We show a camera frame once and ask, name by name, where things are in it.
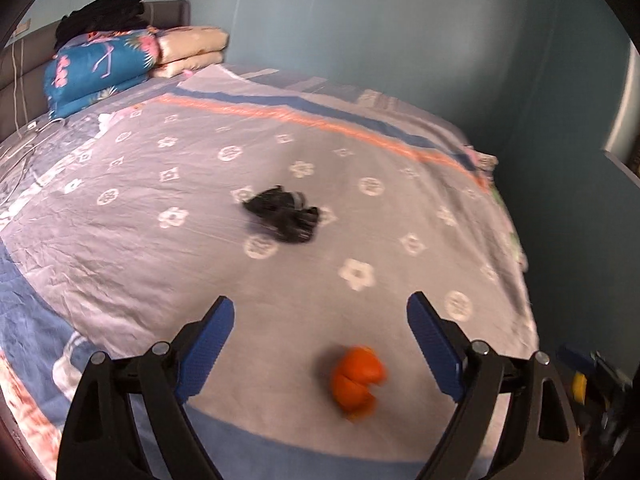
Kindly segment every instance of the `wall socket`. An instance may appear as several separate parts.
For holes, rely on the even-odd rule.
[[[18,34],[26,32],[27,30],[29,30],[29,27],[31,27],[31,18],[15,27],[14,33],[11,35],[11,37],[15,38],[16,36],[18,36]]]

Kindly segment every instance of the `yellow object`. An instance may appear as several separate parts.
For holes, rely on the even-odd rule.
[[[574,394],[575,402],[579,402],[584,406],[587,397],[587,377],[581,373],[574,375],[574,382],[571,385],[572,394]]]

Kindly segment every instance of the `stack of bedding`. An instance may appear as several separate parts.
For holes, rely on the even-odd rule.
[[[142,83],[158,57],[158,42],[148,30],[91,32],[73,38],[45,71],[50,118],[66,118]]]
[[[173,77],[222,62],[229,35],[216,27],[177,27],[156,34],[160,47],[158,66],[152,77]]]

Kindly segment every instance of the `beige folded blanket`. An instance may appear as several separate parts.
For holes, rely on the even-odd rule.
[[[217,27],[177,27],[159,32],[156,38],[160,46],[158,64],[166,64],[222,50],[226,47],[229,35]]]
[[[197,56],[189,56],[185,59],[177,59],[171,63],[157,66],[149,75],[151,77],[173,77],[183,70],[197,70],[211,64],[222,63],[222,52],[207,52]]]

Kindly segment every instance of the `blue folded blanket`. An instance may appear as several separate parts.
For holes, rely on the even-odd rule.
[[[64,46],[45,70],[50,117],[67,117],[143,82],[158,56],[156,38],[146,30],[99,32]]]

